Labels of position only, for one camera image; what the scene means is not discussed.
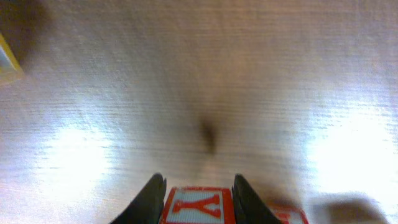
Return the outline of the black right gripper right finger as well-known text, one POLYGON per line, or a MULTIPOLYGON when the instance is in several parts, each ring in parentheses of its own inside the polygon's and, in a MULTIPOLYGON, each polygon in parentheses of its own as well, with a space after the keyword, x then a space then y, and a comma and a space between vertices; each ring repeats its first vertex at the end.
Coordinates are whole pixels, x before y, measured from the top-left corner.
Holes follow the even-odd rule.
POLYGON ((282 224, 242 174, 235 175, 231 191, 237 224, 282 224))

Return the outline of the leaf picture wooden block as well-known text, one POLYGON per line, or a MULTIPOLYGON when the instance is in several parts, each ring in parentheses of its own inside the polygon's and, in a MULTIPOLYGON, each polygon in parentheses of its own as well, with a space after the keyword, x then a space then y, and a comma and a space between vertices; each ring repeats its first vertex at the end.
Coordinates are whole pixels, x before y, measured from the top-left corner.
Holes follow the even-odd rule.
POLYGON ((159 224, 235 224, 232 193, 224 187, 173 187, 159 224))

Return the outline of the number six wooden block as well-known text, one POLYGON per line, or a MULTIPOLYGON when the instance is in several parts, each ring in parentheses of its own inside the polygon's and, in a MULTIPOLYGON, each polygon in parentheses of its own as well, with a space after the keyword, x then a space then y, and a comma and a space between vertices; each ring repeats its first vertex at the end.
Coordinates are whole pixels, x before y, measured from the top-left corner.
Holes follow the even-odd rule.
POLYGON ((306 214, 299 208, 273 204, 268 207, 283 224, 309 224, 306 214))

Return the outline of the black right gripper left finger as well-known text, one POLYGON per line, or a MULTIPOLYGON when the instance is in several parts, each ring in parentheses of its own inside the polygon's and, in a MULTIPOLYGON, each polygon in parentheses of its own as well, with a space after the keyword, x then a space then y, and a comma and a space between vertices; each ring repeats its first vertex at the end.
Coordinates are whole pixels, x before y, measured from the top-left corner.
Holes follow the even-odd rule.
POLYGON ((167 179, 155 173, 110 224, 158 224, 164 209, 167 179))

